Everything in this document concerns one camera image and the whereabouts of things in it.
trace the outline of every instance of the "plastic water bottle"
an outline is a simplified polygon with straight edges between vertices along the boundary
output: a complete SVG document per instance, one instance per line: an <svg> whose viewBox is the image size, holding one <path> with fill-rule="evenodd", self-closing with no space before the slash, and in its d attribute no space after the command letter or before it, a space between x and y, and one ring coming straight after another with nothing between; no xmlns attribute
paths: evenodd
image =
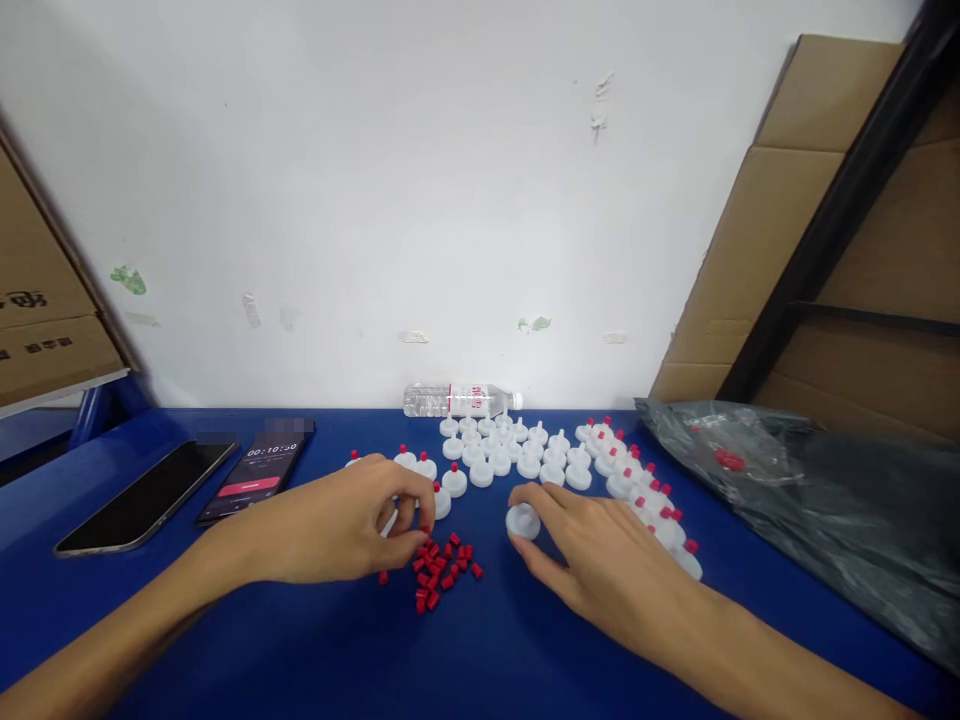
<svg viewBox="0 0 960 720"><path fill-rule="evenodd" d="M457 383L412 383L403 391L403 413L407 417L496 416L504 410L523 408L523 396L495 385Z"/></svg>

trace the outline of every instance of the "forearm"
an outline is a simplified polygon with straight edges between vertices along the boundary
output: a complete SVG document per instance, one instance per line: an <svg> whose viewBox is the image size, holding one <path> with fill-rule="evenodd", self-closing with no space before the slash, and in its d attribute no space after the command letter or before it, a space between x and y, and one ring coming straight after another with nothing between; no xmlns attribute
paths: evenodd
<svg viewBox="0 0 960 720"><path fill-rule="evenodd" d="M239 583L198 542L149 585L0 696L0 717L93 718Z"/></svg>
<svg viewBox="0 0 960 720"><path fill-rule="evenodd" d="M695 654L667 669L743 720L918 716L709 591Z"/></svg>

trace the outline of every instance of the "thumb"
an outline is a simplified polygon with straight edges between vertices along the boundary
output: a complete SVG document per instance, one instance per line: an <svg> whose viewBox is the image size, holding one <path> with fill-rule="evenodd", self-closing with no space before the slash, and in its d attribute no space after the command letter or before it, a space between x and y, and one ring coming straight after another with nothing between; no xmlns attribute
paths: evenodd
<svg viewBox="0 0 960 720"><path fill-rule="evenodd" d="M427 534L411 530L396 537L382 540L377 553L377 565L381 570L396 570L410 562L417 548L427 541Z"/></svg>

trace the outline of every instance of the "plastic dropper cap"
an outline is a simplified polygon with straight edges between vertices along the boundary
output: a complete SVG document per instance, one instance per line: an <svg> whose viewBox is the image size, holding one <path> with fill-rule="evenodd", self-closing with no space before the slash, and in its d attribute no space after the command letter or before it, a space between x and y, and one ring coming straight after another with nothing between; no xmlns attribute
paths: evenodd
<svg viewBox="0 0 960 720"><path fill-rule="evenodd" d="M453 415L448 411L447 417L440 421L440 434L444 437L453 437L460 429L460 423L453 419Z"/></svg>

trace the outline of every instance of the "black smartphone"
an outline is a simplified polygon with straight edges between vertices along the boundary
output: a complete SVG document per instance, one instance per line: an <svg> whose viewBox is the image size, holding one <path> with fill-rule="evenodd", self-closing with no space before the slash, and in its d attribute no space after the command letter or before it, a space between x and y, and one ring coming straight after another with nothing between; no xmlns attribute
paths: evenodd
<svg viewBox="0 0 960 720"><path fill-rule="evenodd" d="M307 437L296 432L258 433L243 459L197 517L197 527L209 527L281 492Z"/></svg>
<svg viewBox="0 0 960 720"><path fill-rule="evenodd" d="M236 443L183 443L54 548L59 557L140 547L237 449Z"/></svg>

